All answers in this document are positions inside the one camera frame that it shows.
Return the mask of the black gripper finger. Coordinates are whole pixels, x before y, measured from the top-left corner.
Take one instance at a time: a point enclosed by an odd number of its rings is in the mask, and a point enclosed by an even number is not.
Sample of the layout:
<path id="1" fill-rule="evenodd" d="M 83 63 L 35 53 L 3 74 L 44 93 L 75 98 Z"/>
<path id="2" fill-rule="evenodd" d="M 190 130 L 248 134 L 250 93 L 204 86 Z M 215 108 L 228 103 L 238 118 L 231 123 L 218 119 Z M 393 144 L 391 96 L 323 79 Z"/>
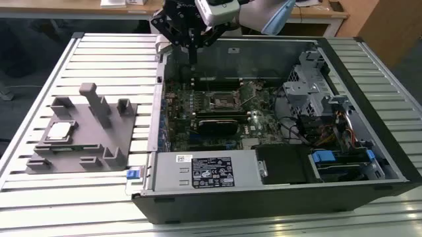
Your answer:
<path id="1" fill-rule="evenodd" d="M 204 28 L 195 27 L 188 29 L 188 60 L 191 65 L 198 62 L 198 50 L 203 47 L 211 46 L 223 33 L 230 30 L 230 27 L 231 23 L 227 22 L 211 27 L 204 32 L 202 31 Z"/>
<path id="2" fill-rule="evenodd" d="M 188 54 L 187 19 L 188 11 L 184 9 L 162 9 L 151 19 L 152 26 L 158 29 L 159 33 L 186 54 Z"/>

